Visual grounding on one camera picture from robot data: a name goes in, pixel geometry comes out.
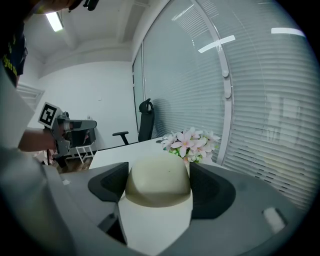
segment floor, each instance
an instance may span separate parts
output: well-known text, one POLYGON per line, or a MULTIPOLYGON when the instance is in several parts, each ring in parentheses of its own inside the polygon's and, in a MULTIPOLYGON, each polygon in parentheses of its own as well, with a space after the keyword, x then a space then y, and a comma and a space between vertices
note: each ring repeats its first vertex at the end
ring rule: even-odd
POLYGON ((71 172, 79 172, 88 170, 93 158, 88 157, 84 159, 84 164, 82 164, 80 158, 67 159, 65 160, 66 166, 61 168, 57 162, 52 164, 53 167, 56 167, 60 174, 71 173, 71 172))

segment pink flower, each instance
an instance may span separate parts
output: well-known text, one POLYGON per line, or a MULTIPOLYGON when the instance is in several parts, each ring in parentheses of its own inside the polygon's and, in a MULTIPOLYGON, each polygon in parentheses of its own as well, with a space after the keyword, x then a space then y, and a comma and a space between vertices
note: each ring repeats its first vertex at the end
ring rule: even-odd
POLYGON ((207 145, 203 145, 201 147, 198 148, 201 156, 203 158, 207 157, 207 152, 210 153, 212 151, 212 147, 211 145, 208 143, 207 145))
POLYGON ((200 161, 200 163, 203 163, 203 164, 210 164, 210 163, 212 163, 212 159, 211 159, 212 156, 213 156, 212 153, 206 154, 206 157, 202 158, 202 160, 200 161))
POLYGON ((208 137, 209 141, 218 142, 221 139, 219 136, 214 135, 213 131, 210 131, 210 132, 205 131, 205 135, 208 137))
POLYGON ((193 151, 196 151, 198 148, 203 147, 207 143, 206 138, 201 138, 201 139, 194 139, 192 140, 194 142, 194 145, 191 147, 193 151))
POLYGON ((189 165, 189 160, 187 157, 182 158, 182 160, 184 161, 185 167, 187 167, 189 165))
POLYGON ((190 131, 187 131, 184 134, 179 132, 176 135, 179 141, 171 145, 171 148, 174 148, 174 149, 181 147, 179 150, 179 153, 182 158, 185 157, 187 149, 191 148, 195 144, 192 140, 190 140, 191 135, 192 133, 190 131))
POLYGON ((190 132, 191 132, 192 138, 199 139, 200 138, 200 134, 202 134, 204 131, 203 130, 197 130, 196 131, 196 128, 191 127, 190 128, 190 132))

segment gray device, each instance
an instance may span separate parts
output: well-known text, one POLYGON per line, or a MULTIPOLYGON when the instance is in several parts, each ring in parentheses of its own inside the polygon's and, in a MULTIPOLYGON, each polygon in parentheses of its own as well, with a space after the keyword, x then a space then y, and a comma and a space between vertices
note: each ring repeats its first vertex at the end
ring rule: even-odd
POLYGON ((61 135, 60 126, 63 127, 67 133, 97 127, 97 122, 94 120, 70 120, 67 112, 62 112, 59 107, 48 102, 44 103, 38 122, 47 129, 50 129, 55 139, 55 147, 57 150, 57 154, 54 155, 55 158, 66 155, 70 149, 70 141, 61 135))
MULTIPOLYGON (((118 208, 128 163, 59 175, 16 150, 1 149, 0 157, 0 188, 9 209, 45 250, 56 255, 141 255, 126 247, 118 208), (64 185, 64 179, 70 184, 64 185)), ((191 163, 190 185, 189 228, 161 256, 271 255, 303 216, 265 182, 224 168, 191 163), (275 224, 279 216, 282 221, 278 230, 264 216, 272 208, 278 213, 275 224)))

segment ceiling light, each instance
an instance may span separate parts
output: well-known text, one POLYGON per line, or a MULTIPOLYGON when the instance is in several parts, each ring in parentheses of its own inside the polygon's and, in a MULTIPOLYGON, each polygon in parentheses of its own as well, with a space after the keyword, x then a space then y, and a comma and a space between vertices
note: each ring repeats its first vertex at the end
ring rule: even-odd
POLYGON ((205 47, 202 47, 201 49, 199 49, 199 53, 204 53, 205 51, 208 51, 210 50, 211 48, 213 47, 217 47, 219 45, 222 45, 222 44, 225 44, 225 43, 228 43, 228 42, 231 42, 233 40, 236 40, 235 36, 234 35, 230 35, 230 36, 227 36, 225 38, 222 38, 220 40, 217 40, 217 41, 214 41, 212 43, 209 43, 208 45, 206 45, 205 47))
POLYGON ((288 28, 288 27, 271 28, 271 34, 291 34, 291 35, 306 37, 301 30, 295 29, 295 28, 288 28))
POLYGON ((60 21, 58 14, 56 12, 46 13, 45 15, 48 18, 54 32, 57 32, 57 31, 63 29, 61 21, 60 21))

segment white desk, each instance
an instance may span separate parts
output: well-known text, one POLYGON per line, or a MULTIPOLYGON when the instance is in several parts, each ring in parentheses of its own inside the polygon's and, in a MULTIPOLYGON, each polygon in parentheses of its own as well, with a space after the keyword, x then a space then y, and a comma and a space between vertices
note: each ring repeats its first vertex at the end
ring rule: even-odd
MULTIPOLYGON (((140 157, 160 153, 162 145, 156 143, 160 138, 121 146, 94 155, 90 169, 115 163, 129 162, 129 170, 140 157)), ((137 205, 122 196, 119 210, 128 247, 155 256, 172 244, 189 226, 192 211, 190 198, 178 205, 150 208, 137 205)))

